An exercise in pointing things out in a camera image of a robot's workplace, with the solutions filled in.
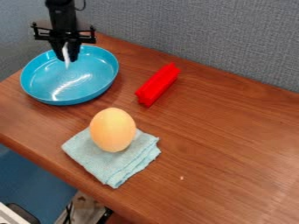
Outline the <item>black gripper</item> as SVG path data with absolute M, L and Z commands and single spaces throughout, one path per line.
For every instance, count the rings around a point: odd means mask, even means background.
M 65 61 L 62 52 L 65 42 L 62 40 L 69 41 L 71 62 L 75 62 L 79 58 L 81 43 L 95 44 L 98 41 L 95 27 L 83 22 L 78 22 L 77 31 L 58 31 L 52 28 L 52 24 L 48 21 L 32 22 L 31 28 L 36 40 L 50 41 L 51 48 L 61 61 Z

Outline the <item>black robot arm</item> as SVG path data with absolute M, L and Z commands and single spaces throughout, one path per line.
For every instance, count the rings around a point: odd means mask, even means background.
M 79 59 L 81 45 L 97 43 L 97 29 L 93 25 L 81 27 L 77 11 L 83 11 L 75 5 L 75 0 L 46 0 L 46 7 L 50 12 L 51 28 L 42 27 L 32 22 L 34 38 L 48 41 L 56 58 L 66 60 L 63 53 L 69 53 L 70 61 Z

